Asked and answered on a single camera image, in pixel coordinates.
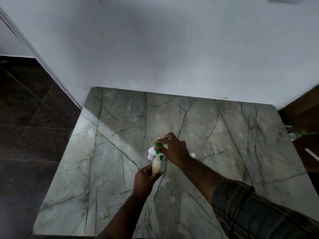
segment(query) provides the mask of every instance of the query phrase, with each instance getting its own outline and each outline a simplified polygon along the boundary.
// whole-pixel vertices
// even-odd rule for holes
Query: sleeve
[[[319,238],[319,223],[255,193],[252,186],[225,179],[212,207],[229,238]]]

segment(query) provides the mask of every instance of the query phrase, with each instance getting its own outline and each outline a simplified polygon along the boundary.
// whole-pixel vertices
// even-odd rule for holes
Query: table
[[[127,197],[148,148],[168,132],[223,176],[319,220],[319,198],[272,105],[92,88],[42,204],[35,234],[98,235]],[[226,238],[212,207],[169,161],[139,238]]]

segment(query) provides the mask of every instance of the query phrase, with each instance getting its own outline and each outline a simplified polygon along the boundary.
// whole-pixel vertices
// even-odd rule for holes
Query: dark tiled floor
[[[32,228],[79,115],[35,59],[0,57],[1,238],[75,238]]]

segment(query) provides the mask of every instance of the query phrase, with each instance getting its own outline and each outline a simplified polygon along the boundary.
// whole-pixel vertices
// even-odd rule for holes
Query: person's right hand
[[[174,133],[170,132],[162,139],[158,139],[155,143],[160,142],[167,144],[168,149],[162,146],[155,146],[154,149],[164,154],[172,164],[181,166],[183,162],[190,158],[189,151],[186,147],[185,141],[180,141]]]

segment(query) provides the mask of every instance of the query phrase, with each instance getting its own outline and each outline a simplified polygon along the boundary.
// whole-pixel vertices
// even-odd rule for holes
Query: person
[[[213,211],[229,238],[319,238],[319,223],[297,211],[277,205],[258,195],[254,187],[227,179],[192,158],[184,141],[168,133],[155,147],[189,178]],[[163,174],[151,175],[152,165],[137,172],[132,195],[97,237],[131,238],[143,205],[155,181]]]

